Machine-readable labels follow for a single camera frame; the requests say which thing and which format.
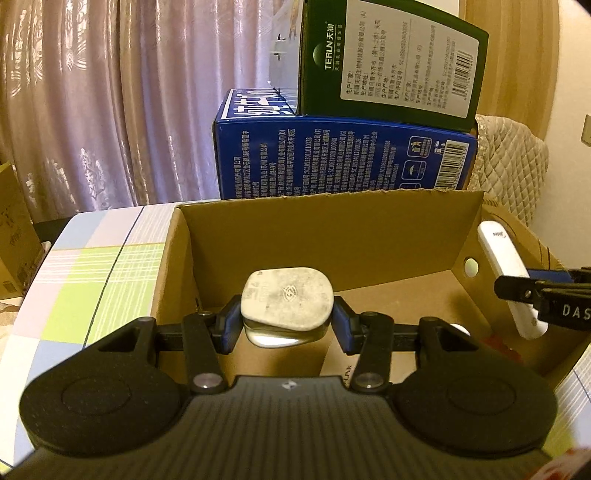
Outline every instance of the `quilted cushion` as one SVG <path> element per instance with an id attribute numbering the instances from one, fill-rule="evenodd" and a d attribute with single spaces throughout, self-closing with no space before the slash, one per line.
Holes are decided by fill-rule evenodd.
<path id="1" fill-rule="evenodd" d="M 548 147 L 525 125 L 477 115 L 478 151 L 468 190 L 484 190 L 529 225 L 548 169 Z"/>

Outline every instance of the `green box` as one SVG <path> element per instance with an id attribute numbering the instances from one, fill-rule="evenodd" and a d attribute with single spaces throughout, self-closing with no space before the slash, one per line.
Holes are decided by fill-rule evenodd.
<path id="1" fill-rule="evenodd" d="M 271 84 L 300 115 L 470 131 L 488 33 L 413 0 L 292 0 L 274 15 Z"/>

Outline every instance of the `metal screw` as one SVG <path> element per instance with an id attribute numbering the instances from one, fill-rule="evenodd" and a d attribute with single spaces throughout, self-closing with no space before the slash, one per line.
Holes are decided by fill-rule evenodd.
<path id="1" fill-rule="evenodd" d="M 362 388 L 378 388 L 384 384 L 380 374 L 364 372 L 355 378 L 355 383 Z"/>
<path id="2" fill-rule="evenodd" d="M 193 378 L 193 383 L 196 387 L 199 388 L 216 388 L 220 386 L 223 382 L 223 378 L 220 377 L 218 374 L 214 373 L 204 373 L 195 375 Z"/>

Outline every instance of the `patterned curtain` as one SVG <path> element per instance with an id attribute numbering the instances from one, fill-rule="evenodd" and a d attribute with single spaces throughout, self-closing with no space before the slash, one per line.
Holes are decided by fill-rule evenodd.
<path id="1" fill-rule="evenodd" d="M 0 161 L 33 220 L 217 197 L 212 122 L 267 86 L 281 3 L 0 0 Z"/>

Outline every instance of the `black clamp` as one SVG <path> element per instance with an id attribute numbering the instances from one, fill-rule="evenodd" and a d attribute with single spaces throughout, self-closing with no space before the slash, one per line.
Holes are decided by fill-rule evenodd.
<path id="1" fill-rule="evenodd" d="M 542 322 L 591 331 L 591 268 L 529 272 L 530 278 L 498 277 L 497 297 L 532 305 Z"/>

